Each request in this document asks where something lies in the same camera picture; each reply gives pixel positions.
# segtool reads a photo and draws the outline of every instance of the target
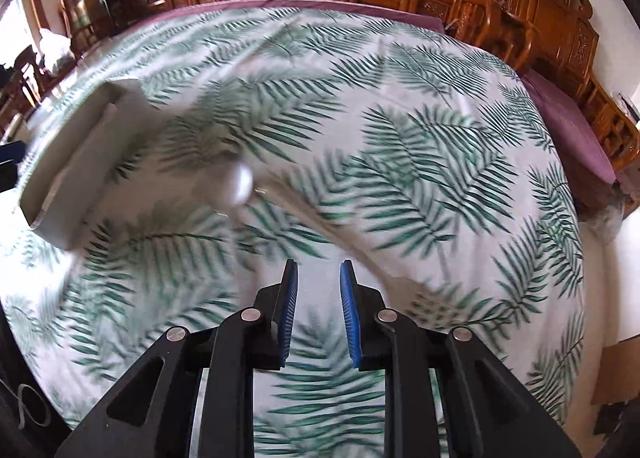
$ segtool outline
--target spoon handle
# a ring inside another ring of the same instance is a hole
[[[258,187],[262,188],[268,200],[275,203],[281,209],[300,219],[306,226],[322,234],[336,247],[349,252],[356,260],[360,261],[380,282],[386,283],[388,274],[373,261],[364,250],[360,249],[355,241],[348,239],[348,233],[340,231],[330,222],[324,219],[312,205],[309,205],[300,197],[300,194],[287,186],[283,181],[271,176],[260,181]]]

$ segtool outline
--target white plastic bag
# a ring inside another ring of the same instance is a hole
[[[66,63],[75,60],[71,52],[71,39],[57,35],[46,28],[41,28],[40,34],[42,35],[40,51],[44,56],[44,67],[52,75],[57,75]]]

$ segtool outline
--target sofa cushion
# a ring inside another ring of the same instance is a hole
[[[578,105],[534,70],[529,70],[522,81],[554,143],[563,151],[570,152],[604,183],[612,185],[616,174],[611,162]]]

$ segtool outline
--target metal pin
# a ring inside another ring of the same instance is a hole
[[[392,323],[398,319],[398,314],[393,310],[389,310],[389,308],[385,308],[378,312],[378,319],[383,323]]]
[[[260,313],[260,310],[257,308],[247,308],[240,314],[242,320],[247,322],[257,321],[260,315],[262,315],[262,313]]]
[[[471,330],[467,328],[460,327],[453,330],[453,338],[457,341],[460,341],[461,343],[466,343],[470,341],[471,337],[473,336],[474,335],[471,332]]]
[[[166,338],[169,339],[172,343],[177,343],[178,341],[184,339],[185,335],[187,335],[187,332],[184,328],[174,326],[166,333]]]

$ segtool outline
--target wooden armrest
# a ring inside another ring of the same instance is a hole
[[[494,54],[518,73],[535,61],[537,28],[501,8],[497,0],[455,0],[450,35]]]
[[[614,171],[622,170],[636,159],[640,151],[640,131],[593,73],[589,74],[578,107],[609,157]]]

